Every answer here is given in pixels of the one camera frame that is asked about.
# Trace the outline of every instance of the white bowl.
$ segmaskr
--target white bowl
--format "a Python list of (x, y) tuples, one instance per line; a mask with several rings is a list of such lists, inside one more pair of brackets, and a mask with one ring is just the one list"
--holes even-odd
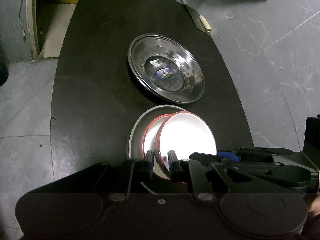
[(217, 148), (209, 126), (199, 116), (190, 112), (177, 112), (160, 126), (154, 144), (160, 155), (174, 150), (177, 158), (188, 159), (194, 152), (216, 155)]
[[(162, 123), (170, 117), (171, 114), (163, 114), (156, 117), (151, 121), (151, 123), (146, 127), (143, 136), (142, 136), (142, 156), (144, 157), (148, 150), (154, 150), (154, 141), (156, 134), (162, 125)], [(163, 179), (170, 179), (166, 176), (160, 169), (156, 160), (154, 160), (153, 172)]]

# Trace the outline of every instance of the black bottle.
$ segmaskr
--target black bottle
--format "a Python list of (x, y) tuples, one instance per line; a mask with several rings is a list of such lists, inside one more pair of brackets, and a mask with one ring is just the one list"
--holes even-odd
[(2, 60), (2, 54), (0, 53), (0, 86), (2, 86), (7, 81), (8, 76), (8, 68), (4, 65), (4, 62)]

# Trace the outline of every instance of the sticker on metal plate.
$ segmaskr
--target sticker on metal plate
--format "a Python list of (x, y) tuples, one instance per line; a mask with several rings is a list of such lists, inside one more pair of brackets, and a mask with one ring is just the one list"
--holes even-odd
[(173, 75), (172, 68), (162, 68), (156, 72), (156, 77), (160, 79), (167, 79)]

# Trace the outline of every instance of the dark tabletop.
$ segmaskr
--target dark tabletop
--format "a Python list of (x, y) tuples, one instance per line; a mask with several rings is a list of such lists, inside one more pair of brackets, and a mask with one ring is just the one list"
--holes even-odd
[(126, 160), (131, 129), (149, 108), (167, 104), (135, 79), (130, 43), (157, 33), (185, 46), (205, 80), (202, 97), (180, 105), (211, 128), (217, 149), (252, 146), (247, 120), (211, 36), (173, 0), (80, 0), (70, 21), (54, 81), (51, 113), (55, 179), (106, 161)]

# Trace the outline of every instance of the wire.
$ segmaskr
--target wire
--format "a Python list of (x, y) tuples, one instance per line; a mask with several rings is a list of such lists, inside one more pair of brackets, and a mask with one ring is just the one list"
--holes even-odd
[(19, 6), (19, 10), (18, 10), (18, 20), (19, 20), (20, 26), (22, 28), (22, 37), (24, 39), (24, 37), (26, 36), (26, 32), (24, 30), (24, 27), (23, 27), (21, 19), (20, 19), (22, 4), (23, 4), (23, 0), (20, 1), (20, 6)]

